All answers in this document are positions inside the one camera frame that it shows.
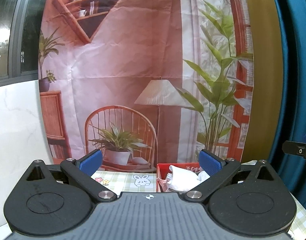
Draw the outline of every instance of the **printed backdrop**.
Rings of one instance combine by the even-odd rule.
[[[205,148],[241,159],[253,91],[246,0],[47,0],[39,44],[55,163],[103,151],[150,173]]]

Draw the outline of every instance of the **floor lamp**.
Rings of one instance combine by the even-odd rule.
[[[157,106],[157,150],[158,151],[158,135],[160,127],[160,107],[161,106],[188,106],[176,88],[167,79],[151,80],[139,97],[135,100],[135,104]]]

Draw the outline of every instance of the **cartoon rabbit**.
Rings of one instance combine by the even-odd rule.
[[[133,178],[135,179],[134,184],[137,187],[148,186],[148,185],[151,184],[151,182],[148,180],[148,175],[144,175],[143,177],[140,177],[138,175],[134,175]]]

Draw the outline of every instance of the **ribbed gray surface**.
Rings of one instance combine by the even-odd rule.
[[[11,234],[7,240],[38,237]],[[216,225],[200,204],[182,201],[177,193],[123,193],[112,203],[97,205],[74,230],[48,240],[247,240]],[[258,238],[289,240],[287,234]]]

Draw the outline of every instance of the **rattan chair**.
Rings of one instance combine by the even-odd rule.
[[[110,122],[123,131],[138,134],[138,138],[150,148],[134,150],[133,157],[142,157],[149,164],[142,165],[119,165],[105,160],[105,149],[103,150],[104,160],[101,166],[106,171],[122,172],[155,172],[154,153],[157,150],[157,136],[152,123],[141,113],[125,106],[106,106],[95,110],[89,115],[85,122],[85,146],[86,154],[96,148],[92,139],[99,139],[98,128],[109,129]]]

